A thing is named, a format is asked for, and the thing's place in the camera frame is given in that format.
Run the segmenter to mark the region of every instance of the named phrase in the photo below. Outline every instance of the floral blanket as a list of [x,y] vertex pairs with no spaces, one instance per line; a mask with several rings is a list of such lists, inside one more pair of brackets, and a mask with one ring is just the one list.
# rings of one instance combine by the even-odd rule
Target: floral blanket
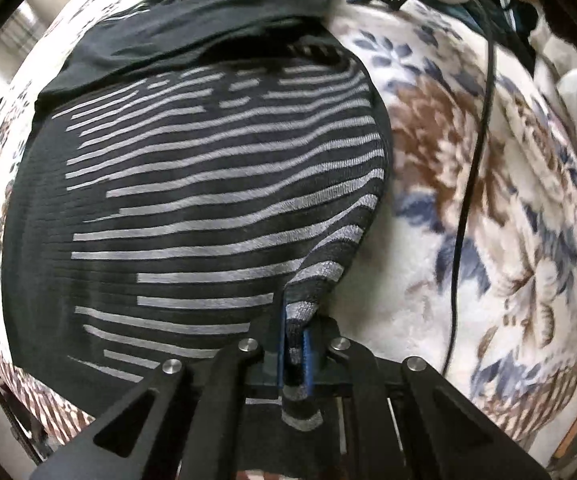
[[[38,93],[89,27],[137,2],[72,0],[15,76],[0,106],[0,262],[8,197]],[[415,0],[396,13],[335,0],[328,28],[364,62],[389,110],[395,176],[325,310],[378,356],[417,354],[441,368],[486,42]],[[531,76],[505,50],[497,57],[448,379],[521,440],[552,420],[577,385],[577,161]],[[60,442],[91,421],[11,363],[1,294],[0,374]]]

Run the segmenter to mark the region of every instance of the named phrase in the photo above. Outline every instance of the striped garment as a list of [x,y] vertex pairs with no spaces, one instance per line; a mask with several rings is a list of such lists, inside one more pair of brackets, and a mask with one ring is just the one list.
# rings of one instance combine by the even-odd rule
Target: striped garment
[[97,416],[168,356],[212,357],[279,293],[301,369],[302,328],[385,190],[388,131],[364,67],[324,46],[58,108],[6,221],[14,364]]

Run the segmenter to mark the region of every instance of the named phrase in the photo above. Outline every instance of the screw head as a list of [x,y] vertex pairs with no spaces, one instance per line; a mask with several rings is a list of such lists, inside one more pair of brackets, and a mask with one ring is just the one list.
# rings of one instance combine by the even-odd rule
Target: screw head
[[245,339],[241,339],[240,342],[237,344],[237,347],[242,352],[255,352],[260,344],[253,339],[252,337],[248,337]]
[[345,337],[336,337],[331,339],[331,348],[337,351],[348,350],[351,347],[351,342]]
[[162,364],[162,370],[165,374],[173,375],[182,370],[182,362],[178,359],[169,359]]
[[426,368],[426,361],[417,355],[406,360],[406,366],[413,372],[421,372]]

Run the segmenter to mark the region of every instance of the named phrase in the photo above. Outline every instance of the silver screw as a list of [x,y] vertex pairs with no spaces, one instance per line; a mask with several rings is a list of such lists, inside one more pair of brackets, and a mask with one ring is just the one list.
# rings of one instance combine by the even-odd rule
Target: silver screw
[[255,352],[258,346],[259,343],[251,337],[242,339],[237,345],[242,352]]
[[406,360],[406,366],[408,366],[409,370],[414,372],[421,372],[426,368],[426,361],[417,355],[413,357],[409,357]]
[[333,350],[342,351],[348,350],[351,347],[351,342],[345,337],[336,337],[331,340],[331,348]]
[[173,375],[182,370],[182,362],[177,359],[169,359],[164,361],[162,370],[165,374]]

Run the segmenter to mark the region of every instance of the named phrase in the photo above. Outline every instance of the floral bedspread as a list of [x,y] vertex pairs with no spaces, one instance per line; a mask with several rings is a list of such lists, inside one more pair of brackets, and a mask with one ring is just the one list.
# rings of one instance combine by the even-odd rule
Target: floral bedspread
[[[15,76],[0,106],[0,263],[8,198],[38,93],[88,28],[137,2],[72,0]],[[441,368],[486,43],[415,0],[397,13],[335,0],[328,27],[364,62],[389,110],[395,177],[323,310],[378,356],[417,354]],[[577,160],[531,76],[505,50],[498,48],[497,58],[448,379],[521,440],[556,416],[577,385]],[[1,293],[0,374],[60,442],[91,421],[11,363]]]

